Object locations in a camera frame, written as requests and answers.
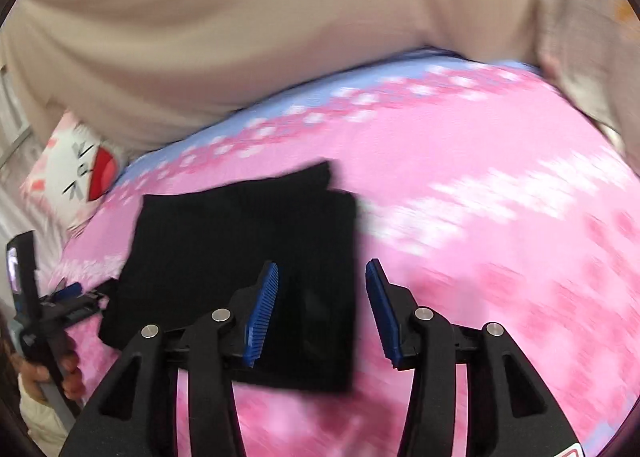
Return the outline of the pink rose bedsheet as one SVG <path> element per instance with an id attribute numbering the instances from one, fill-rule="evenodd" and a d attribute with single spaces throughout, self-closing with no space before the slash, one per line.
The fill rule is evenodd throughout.
<path id="1" fill-rule="evenodd" d="M 146 194 L 321 159 L 357 195 L 360 257 L 452 323 L 497 321 L 584 451 L 639 395 L 639 181 L 532 69 L 415 53 L 280 94 L 132 162 L 52 281 L 119 273 Z"/>

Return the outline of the black pants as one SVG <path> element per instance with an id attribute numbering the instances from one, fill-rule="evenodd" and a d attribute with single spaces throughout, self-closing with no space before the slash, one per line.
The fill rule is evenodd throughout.
<path id="1" fill-rule="evenodd" d="M 128 258 L 112 282 L 100 340 L 122 349 L 143 326 L 177 329 L 224 307 L 279 269 L 256 381 L 343 393 L 356 333 L 356 198 L 320 162 L 263 180 L 142 201 Z"/>

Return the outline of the pale floral blanket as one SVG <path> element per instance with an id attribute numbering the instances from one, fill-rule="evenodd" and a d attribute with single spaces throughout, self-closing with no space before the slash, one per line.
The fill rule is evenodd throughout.
<path id="1" fill-rule="evenodd" d="M 628 0 L 540 0 L 544 76 L 639 170 L 639 17 Z"/>

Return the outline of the white cat face pillow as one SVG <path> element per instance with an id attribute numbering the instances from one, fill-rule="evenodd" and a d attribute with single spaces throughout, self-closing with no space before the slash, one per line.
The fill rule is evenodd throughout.
<path id="1" fill-rule="evenodd" d="M 96 214 L 128 163 L 124 148 L 67 110 L 25 178 L 21 193 L 75 236 Z"/>

